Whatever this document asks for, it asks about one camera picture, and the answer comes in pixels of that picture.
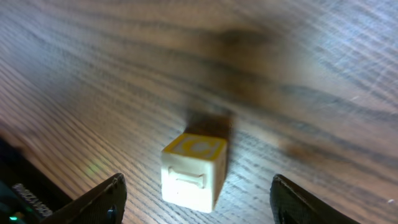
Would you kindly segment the plain block yellow side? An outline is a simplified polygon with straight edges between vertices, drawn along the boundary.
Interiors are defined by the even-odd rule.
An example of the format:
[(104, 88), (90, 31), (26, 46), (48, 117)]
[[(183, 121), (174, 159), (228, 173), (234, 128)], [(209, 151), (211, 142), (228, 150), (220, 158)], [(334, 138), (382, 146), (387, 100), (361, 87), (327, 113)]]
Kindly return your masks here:
[(226, 178), (228, 142), (224, 138), (183, 133), (161, 152), (162, 199), (211, 213)]

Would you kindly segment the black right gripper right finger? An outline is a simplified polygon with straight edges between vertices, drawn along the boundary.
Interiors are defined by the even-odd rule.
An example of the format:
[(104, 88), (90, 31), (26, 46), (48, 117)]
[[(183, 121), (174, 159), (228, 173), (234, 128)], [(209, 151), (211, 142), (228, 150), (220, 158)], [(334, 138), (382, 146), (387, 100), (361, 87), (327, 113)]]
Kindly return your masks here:
[(359, 224), (281, 174), (273, 176), (270, 205), (275, 224)]

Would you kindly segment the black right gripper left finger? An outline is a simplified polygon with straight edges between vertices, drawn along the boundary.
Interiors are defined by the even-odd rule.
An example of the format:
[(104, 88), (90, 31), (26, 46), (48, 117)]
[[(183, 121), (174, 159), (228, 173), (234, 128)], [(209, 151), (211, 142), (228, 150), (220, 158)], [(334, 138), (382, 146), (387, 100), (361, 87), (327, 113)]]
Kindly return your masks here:
[(40, 224), (121, 224), (126, 200), (126, 181), (117, 173)]

